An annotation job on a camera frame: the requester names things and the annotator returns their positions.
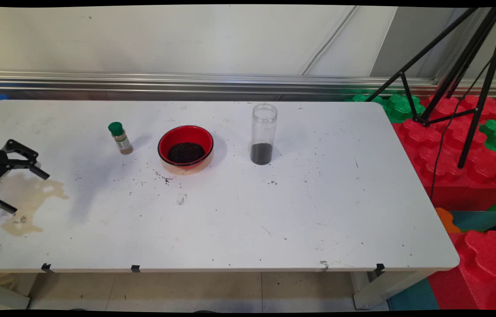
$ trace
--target green cap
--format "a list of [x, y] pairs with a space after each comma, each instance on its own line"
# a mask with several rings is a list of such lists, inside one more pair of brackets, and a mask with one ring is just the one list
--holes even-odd
[[112, 124], [109, 124], [109, 131], [111, 131], [113, 136], [119, 136], [125, 133], [123, 130], [123, 125], [120, 122], [113, 122]]

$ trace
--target metal rail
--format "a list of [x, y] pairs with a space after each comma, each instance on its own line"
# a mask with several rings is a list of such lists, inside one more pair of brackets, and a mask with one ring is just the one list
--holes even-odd
[[[218, 76], [193, 74], [97, 74], [59, 72], [0, 71], [0, 90], [67, 91], [67, 92], [149, 92], [199, 94], [238, 94], [258, 96], [285, 95], [292, 98], [350, 98], [371, 94], [387, 78], [342, 78], [313, 76]], [[427, 78], [407, 78], [413, 95], [424, 98], [433, 94], [437, 83]], [[459, 85], [454, 96], [468, 88]], [[477, 95], [481, 85], [471, 91]], [[401, 80], [392, 83], [381, 96], [404, 94]], [[496, 98], [496, 80], [490, 97]]]

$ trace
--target black cable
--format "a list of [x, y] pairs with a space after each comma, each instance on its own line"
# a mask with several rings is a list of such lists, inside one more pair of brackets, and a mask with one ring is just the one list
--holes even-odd
[[443, 132], [441, 132], [441, 141], [439, 142], [439, 151], [437, 151], [437, 156], [435, 157], [434, 177], [432, 178], [432, 181], [431, 181], [430, 200], [434, 196], [435, 171], [437, 169], [437, 161], [439, 160], [439, 154], [441, 154], [441, 148], [443, 147], [443, 136], [445, 135], [445, 132], [447, 131], [447, 128], [449, 128], [449, 125], [451, 125], [451, 121], [453, 121], [453, 118], [455, 118], [455, 114], [457, 113], [457, 109], [459, 108], [459, 103], [461, 103], [461, 101], [463, 101], [463, 99], [465, 99], [465, 97], [467, 97], [467, 94], [469, 94], [469, 92], [471, 91], [471, 89], [473, 88], [473, 86], [475, 86], [475, 84], [477, 83], [477, 81], [479, 80], [479, 78], [481, 78], [481, 75], [483, 74], [483, 72], [485, 72], [485, 70], [487, 69], [487, 67], [491, 64], [491, 61], [492, 61], [493, 58], [494, 58], [494, 56], [490, 58], [489, 62], [487, 62], [487, 64], [485, 65], [485, 67], [483, 67], [483, 69], [481, 70], [481, 72], [479, 73], [479, 75], [477, 76], [477, 78], [475, 78], [475, 81], [473, 81], [473, 83], [471, 84], [471, 86], [469, 87], [469, 89], [467, 89], [467, 91], [465, 92], [465, 94], [463, 94], [463, 96], [459, 99], [459, 101], [457, 101], [457, 104], [455, 105], [455, 110], [453, 110], [453, 114], [451, 115], [451, 118], [449, 118], [449, 122], [447, 122], [447, 126], [445, 126], [445, 129], [443, 129]]

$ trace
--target white table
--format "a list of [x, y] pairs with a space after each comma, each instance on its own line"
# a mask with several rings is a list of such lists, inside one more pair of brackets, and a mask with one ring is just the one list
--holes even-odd
[[[51, 175], [0, 181], [18, 208], [0, 210], [0, 273], [352, 271], [367, 308], [459, 264], [381, 106], [272, 102], [273, 158], [256, 166], [256, 104], [0, 101], [0, 147], [32, 148]], [[112, 121], [132, 154], [117, 150]], [[186, 124], [211, 132], [214, 155], [176, 175], [157, 144]], [[378, 263], [385, 273], [368, 283]]]

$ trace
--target table leg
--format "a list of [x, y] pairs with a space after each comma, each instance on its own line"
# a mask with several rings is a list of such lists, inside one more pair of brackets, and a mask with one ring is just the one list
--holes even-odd
[[37, 277], [36, 273], [20, 274], [11, 289], [0, 286], [0, 309], [26, 309], [30, 298], [27, 297]]
[[433, 273], [435, 271], [388, 271], [369, 282], [367, 272], [352, 272], [355, 309], [370, 309]]

